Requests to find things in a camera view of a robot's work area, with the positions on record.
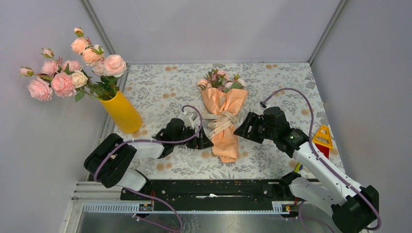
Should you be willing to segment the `cream printed ribbon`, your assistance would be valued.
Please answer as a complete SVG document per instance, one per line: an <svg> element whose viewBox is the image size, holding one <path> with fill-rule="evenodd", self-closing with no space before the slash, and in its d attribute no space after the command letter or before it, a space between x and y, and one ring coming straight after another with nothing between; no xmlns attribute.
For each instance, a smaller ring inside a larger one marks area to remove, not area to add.
<svg viewBox="0 0 412 233"><path fill-rule="evenodd" d="M202 118L211 120L207 125L212 129L212 131L207 135L209 139L224 131L226 128L236 125L239 121L234 114L227 110L222 111L219 115L204 114L202 115Z"/></svg>

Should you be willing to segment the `orange paper bouquet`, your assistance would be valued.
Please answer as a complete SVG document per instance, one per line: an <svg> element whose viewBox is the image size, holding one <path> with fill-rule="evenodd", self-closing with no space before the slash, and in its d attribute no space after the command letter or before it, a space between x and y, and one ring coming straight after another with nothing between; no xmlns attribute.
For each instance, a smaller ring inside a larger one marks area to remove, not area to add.
<svg viewBox="0 0 412 233"><path fill-rule="evenodd" d="M238 74L231 76L226 71L218 69L210 70L198 81L197 87L208 114L219 115L227 110L238 118L248 95L245 81L240 79ZM238 137L234 135L236 125L226 128L210 139L214 144L212 152L222 163L235 162L239 155Z"/></svg>

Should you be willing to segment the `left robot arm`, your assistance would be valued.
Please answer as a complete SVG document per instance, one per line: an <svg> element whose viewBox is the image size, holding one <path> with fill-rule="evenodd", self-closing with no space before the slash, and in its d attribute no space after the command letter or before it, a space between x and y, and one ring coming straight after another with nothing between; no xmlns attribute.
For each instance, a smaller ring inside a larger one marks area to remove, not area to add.
<svg viewBox="0 0 412 233"><path fill-rule="evenodd" d="M202 126L190 126L180 118L172 118L152 140L124 141L116 133L110 134L84 161L84 168L106 188L125 186L140 200L149 197L151 187L138 171L129 169L133 159L160 159L170 155L174 147L203 150L213 147Z"/></svg>

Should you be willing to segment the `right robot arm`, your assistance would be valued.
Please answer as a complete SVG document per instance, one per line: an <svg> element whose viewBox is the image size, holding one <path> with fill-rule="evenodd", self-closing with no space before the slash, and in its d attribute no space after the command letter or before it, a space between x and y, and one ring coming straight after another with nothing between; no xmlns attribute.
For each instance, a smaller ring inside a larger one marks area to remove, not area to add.
<svg viewBox="0 0 412 233"><path fill-rule="evenodd" d="M249 112L234 134L250 141L273 141L276 147L301 163L315 176L312 184L300 174L290 172L281 178L279 195L306 200L331 216L343 233L359 233L378 219L379 193L371 185L362 186L341 172L315 147L300 129L290 127L279 107L258 115Z"/></svg>

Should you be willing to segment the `yellow vase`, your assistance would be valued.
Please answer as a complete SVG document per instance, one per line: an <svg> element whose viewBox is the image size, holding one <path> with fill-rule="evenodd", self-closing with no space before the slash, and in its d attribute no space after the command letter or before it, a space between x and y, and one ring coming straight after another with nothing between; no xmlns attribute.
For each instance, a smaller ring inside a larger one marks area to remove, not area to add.
<svg viewBox="0 0 412 233"><path fill-rule="evenodd" d="M112 99L99 102L123 133L132 134L141 128L141 115L121 91Z"/></svg>

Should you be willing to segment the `pink rose bunch in vase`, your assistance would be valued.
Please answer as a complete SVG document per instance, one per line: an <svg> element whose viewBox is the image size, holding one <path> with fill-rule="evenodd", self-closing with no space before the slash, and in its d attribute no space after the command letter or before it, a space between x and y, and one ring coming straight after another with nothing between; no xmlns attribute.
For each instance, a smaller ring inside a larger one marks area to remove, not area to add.
<svg viewBox="0 0 412 233"><path fill-rule="evenodd" d="M71 50L82 61L55 57L50 48L43 48L45 58L39 72L30 67L21 67L20 76L31 78L27 88L32 98L50 101L53 96L74 97L75 101L85 96L106 101L119 92L118 80L127 70L127 63L118 54L105 56L104 49L93 44L81 28L75 28L76 39Z"/></svg>

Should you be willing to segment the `floral patterned table mat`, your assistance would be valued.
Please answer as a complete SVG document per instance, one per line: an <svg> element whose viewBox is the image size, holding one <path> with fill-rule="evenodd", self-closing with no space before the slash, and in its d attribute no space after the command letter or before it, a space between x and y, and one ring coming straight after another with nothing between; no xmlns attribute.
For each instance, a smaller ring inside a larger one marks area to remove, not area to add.
<svg viewBox="0 0 412 233"><path fill-rule="evenodd" d="M181 108L207 112L197 82L212 69L238 74L246 82L248 96L239 112L262 113L259 102L270 97L269 105L280 107L287 121L304 132L328 125L328 119L311 68L307 63L171 64L132 65L124 88L125 96L143 119L142 127L123 138L148 139L170 119L181 116ZM211 149L175 147L161 159L134 159L130 168L150 179L278 179L293 171L297 163L270 141L262 144L239 139L239 155L223 163Z"/></svg>

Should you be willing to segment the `yellow triangular plastic toy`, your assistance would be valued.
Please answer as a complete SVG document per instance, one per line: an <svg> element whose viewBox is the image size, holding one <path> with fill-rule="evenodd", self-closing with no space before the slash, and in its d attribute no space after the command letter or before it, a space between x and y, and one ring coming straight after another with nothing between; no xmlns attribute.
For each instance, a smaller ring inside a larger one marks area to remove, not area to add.
<svg viewBox="0 0 412 233"><path fill-rule="evenodd" d="M330 152L334 149L329 127L321 125L312 139L316 148L326 157L329 158Z"/></svg>

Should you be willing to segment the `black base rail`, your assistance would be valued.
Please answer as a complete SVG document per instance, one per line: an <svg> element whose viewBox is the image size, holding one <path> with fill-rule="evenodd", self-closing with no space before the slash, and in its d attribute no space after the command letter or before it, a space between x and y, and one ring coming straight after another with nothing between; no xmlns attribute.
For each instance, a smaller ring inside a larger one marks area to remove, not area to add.
<svg viewBox="0 0 412 233"><path fill-rule="evenodd" d="M155 211L167 211L164 200L179 212L272 211L273 202L300 201L286 185L275 180L149 180L143 196L122 189L120 199L148 201Z"/></svg>

